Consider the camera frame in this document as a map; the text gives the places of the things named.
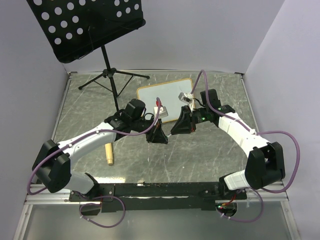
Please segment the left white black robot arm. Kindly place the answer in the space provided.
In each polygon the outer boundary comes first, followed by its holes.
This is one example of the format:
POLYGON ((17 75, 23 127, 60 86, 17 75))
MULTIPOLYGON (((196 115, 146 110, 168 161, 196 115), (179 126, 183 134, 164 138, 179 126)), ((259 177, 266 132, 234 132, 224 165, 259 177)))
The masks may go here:
POLYGON ((168 137, 162 130, 161 121, 162 117, 168 116, 167 109, 157 99, 151 119, 145 118, 145 110, 143 101, 132 99, 125 108, 83 134, 59 143, 51 139, 46 141, 32 166, 32 177, 37 177, 50 193, 68 189, 81 194, 87 201, 95 200, 101 193, 99 183, 89 173, 72 171, 72 163, 125 136, 145 135, 148 143, 167 144, 168 137))

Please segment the yellow framed whiteboard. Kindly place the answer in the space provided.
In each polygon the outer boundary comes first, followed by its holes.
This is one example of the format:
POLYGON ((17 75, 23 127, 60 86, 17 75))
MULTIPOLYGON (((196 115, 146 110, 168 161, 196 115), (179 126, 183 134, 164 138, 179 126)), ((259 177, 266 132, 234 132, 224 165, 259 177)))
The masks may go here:
POLYGON ((190 78, 173 80, 165 83, 144 86, 137 89, 137 98, 145 103, 146 113, 154 113, 156 98, 167 109, 168 116, 162 118, 163 123, 176 121, 181 112, 181 107, 185 105, 179 100, 180 93, 190 93, 193 82, 190 78))

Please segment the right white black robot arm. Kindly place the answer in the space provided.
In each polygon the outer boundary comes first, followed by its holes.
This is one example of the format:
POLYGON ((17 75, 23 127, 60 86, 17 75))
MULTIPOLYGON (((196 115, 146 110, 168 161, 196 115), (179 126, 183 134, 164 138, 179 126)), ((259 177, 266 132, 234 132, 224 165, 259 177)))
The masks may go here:
POLYGON ((244 170, 219 178, 218 193, 230 199, 236 190, 252 188, 259 190, 282 180, 285 173, 283 148, 278 142, 269 142, 257 135, 228 104, 222 105, 215 89, 200 93, 203 106, 194 108, 191 93, 180 93, 181 107, 178 120, 171 129, 172 135, 191 134, 196 125, 210 122, 227 133, 244 151, 247 162, 244 170))

